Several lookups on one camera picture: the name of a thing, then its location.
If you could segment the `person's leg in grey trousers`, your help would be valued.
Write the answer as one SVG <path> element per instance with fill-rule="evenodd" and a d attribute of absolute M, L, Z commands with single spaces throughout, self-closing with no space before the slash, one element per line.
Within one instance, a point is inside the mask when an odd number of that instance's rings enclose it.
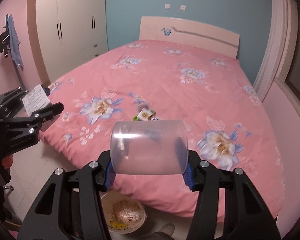
<path fill-rule="evenodd" d="M 140 236 L 138 240 L 173 240 L 174 231 L 174 224 L 169 223 L 162 226 L 159 231 Z"/>

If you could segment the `pink floral bed quilt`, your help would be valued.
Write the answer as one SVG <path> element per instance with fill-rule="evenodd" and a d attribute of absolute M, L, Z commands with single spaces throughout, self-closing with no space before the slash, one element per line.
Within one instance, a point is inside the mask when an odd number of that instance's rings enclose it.
<path fill-rule="evenodd" d="M 138 41 L 82 64 L 50 86 L 64 110 L 40 139 L 81 168 L 110 148 L 118 121 L 138 103 L 183 121 L 188 146 L 223 170 L 242 168 L 277 216 L 283 164 L 270 120 L 239 61 L 196 47 Z"/>

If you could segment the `white blue yogurt cup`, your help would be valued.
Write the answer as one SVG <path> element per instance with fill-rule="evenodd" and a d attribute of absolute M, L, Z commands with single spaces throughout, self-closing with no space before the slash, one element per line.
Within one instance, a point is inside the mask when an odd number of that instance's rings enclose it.
<path fill-rule="evenodd" d="M 147 110 L 150 110 L 149 103 L 141 102 L 141 103 L 138 103 L 137 106 L 136 106 L 136 110 L 137 110 L 138 113 L 140 113 L 144 108 L 147 109 Z"/>

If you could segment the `red white small box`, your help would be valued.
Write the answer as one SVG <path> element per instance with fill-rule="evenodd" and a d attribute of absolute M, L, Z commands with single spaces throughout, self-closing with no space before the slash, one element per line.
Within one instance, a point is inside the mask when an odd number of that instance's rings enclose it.
<path fill-rule="evenodd" d="M 28 116 L 30 116 L 34 111 L 46 107 L 51 103 L 40 84 L 28 92 L 22 98 L 22 102 Z"/>

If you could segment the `clear plastic cup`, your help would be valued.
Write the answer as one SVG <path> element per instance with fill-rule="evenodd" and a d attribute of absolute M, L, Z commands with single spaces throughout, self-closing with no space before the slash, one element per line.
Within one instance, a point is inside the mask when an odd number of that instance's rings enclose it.
<path fill-rule="evenodd" d="M 187 132 L 181 120 L 119 121 L 113 127 L 110 158 L 117 174 L 182 174 L 188 157 Z"/>

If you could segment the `blue hanging cloth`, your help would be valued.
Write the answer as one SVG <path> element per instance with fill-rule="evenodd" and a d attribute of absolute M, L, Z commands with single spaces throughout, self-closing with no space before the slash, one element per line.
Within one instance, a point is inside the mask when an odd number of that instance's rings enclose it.
<path fill-rule="evenodd" d="M 14 20 L 12 15 L 6 15 L 6 29 L 10 35 L 11 58 L 17 67 L 19 67 L 21 70 L 24 70 L 24 64 L 19 50 L 20 41 L 14 26 Z"/>

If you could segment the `cream white wardrobe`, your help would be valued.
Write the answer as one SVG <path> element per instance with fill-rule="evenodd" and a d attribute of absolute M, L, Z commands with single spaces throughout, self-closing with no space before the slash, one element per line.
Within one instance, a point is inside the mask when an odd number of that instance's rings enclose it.
<path fill-rule="evenodd" d="M 45 85 L 108 51 L 106 0 L 27 0 L 27 28 Z"/>

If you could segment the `white milk carton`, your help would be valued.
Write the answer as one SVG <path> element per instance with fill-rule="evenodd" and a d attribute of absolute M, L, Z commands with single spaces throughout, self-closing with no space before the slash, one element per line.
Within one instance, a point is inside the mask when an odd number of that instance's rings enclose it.
<path fill-rule="evenodd" d="M 159 121 L 160 118 L 157 117 L 156 112 L 153 110 L 143 109 L 138 113 L 138 121 Z"/>

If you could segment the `white trash bin with bag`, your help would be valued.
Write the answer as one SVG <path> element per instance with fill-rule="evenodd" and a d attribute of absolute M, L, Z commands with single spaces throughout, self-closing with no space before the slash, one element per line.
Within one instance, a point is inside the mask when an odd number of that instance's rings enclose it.
<path fill-rule="evenodd" d="M 109 191 L 101 197 L 101 204 L 109 232 L 128 234 L 138 230 L 147 214 L 143 205 L 129 196 Z"/>

